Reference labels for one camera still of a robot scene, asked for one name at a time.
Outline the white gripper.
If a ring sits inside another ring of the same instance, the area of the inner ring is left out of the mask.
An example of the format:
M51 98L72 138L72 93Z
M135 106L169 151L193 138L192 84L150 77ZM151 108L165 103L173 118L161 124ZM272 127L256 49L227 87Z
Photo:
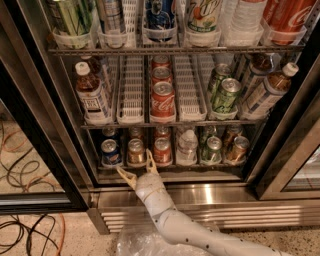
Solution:
M149 149L146 150L146 157L148 173L142 175L138 180L135 174L125 171L120 166L117 167L117 172L133 190L136 189L137 196L147 209L164 209L166 206L165 187Z

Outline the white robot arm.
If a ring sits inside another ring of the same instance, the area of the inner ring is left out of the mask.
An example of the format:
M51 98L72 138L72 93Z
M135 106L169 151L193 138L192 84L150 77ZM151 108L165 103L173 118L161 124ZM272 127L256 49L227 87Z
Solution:
M292 256L288 253L208 229L179 211L167 192L149 149L146 172L137 177L117 167L119 175L145 205L152 222L170 244L201 248L212 256Z

